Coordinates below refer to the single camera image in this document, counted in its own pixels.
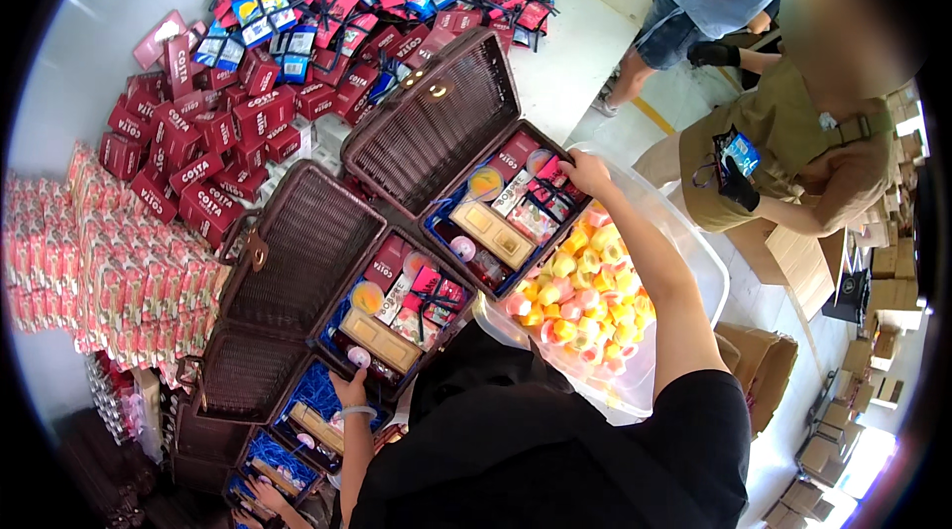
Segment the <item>plastic container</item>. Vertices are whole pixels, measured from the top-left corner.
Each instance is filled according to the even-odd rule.
[[[607,155],[599,153],[595,145],[580,142],[572,146],[585,153],[598,155],[604,160],[612,181],[625,193],[628,201],[638,212],[671,240],[682,258],[694,273],[701,289],[705,312],[713,326],[720,318],[720,311],[727,301],[729,280],[727,267],[720,257],[701,237],[697,229],[671,202],[634,170],[619,166]],[[473,304],[473,317],[482,330],[504,345],[530,348],[529,333],[506,314],[500,304],[486,299],[482,294]],[[609,379],[593,375],[594,368],[573,358],[564,357],[561,347],[539,345],[546,361],[573,380],[572,384],[590,401],[605,404],[636,417],[651,415],[651,396],[654,389],[655,330],[652,322],[645,329],[645,338],[638,344],[638,353],[625,363],[625,374]]]

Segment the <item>black glove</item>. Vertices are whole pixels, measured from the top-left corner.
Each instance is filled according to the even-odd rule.
[[[737,168],[737,163],[732,156],[728,155],[726,162],[727,176],[720,181],[718,193],[753,212],[761,203],[760,193],[754,190],[750,180]]]
[[[740,66],[741,50],[719,42],[698,42],[687,50],[692,66]]]

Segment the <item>hand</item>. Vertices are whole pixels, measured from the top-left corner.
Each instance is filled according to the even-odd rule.
[[[599,158],[577,149],[570,149],[568,154],[575,160],[575,166],[569,162],[559,162],[559,169],[565,172],[578,190],[590,197],[601,199],[608,191],[615,188],[608,169]]]
[[[347,382],[333,372],[330,373],[330,382],[334,385],[337,399],[343,407],[366,404],[366,392],[363,390],[363,381],[366,380],[366,368],[357,368],[354,380]]]
[[[278,489],[270,483],[253,478],[251,481],[246,480],[244,485],[254,494],[254,499],[278,515],[291,507],[285,497],[281,496],[281,492],[278,492]]]
[[[232,508],[232,519],[234,519],[236,525],[243,524],[247,529],[265,529],[255,517],[249,515],[244,509]]]
[[[761,203],[760,193],[754,190],[750,180],[741,173],[732,156],[727,156],[726,163],[727,177],[721,181],[718,193],[753,212],[757,205]]]
[[[687,59],[694,67],[740,66],[741,50],[718,42],[698,42],[687,50]]]

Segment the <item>bracelet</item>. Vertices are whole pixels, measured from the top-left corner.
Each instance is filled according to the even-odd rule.
[[[351,405],[350,407],[345,407],[341,409],[341,418],[347,417],[352,413],[365,413],[370,416],[370,420],[375,419],[377,416],[377,410],[373,407],[367,405]]]

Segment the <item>yellow floor line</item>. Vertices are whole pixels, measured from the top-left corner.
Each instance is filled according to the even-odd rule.
[[[734,87],[734,90],[736,90],[738,93],[744,93],[744,87],[741,86],[741,83],[734,81],[734,77],[731,77],[730,73],[723,69],[723,66],[718,66],[717,69],[720,71],[723,77],[730,82],[731,86]]]
[[[661,115],[658,113],[658,110],[656,110],[653,107],[650,107],[648,102],[646,102],[640,97],[636,97],[635,99],[631,100],[631,103],[634,104],[635,107],[637,107],[638,109],[642,110],[642,112],[646,116],[648,116],[651,121],[657,124],[658,127],[664,131],[664,134],[666,135],[674,134],[675,132],[674,127],[671,124],[667,123],[666,119],[661,117]]]

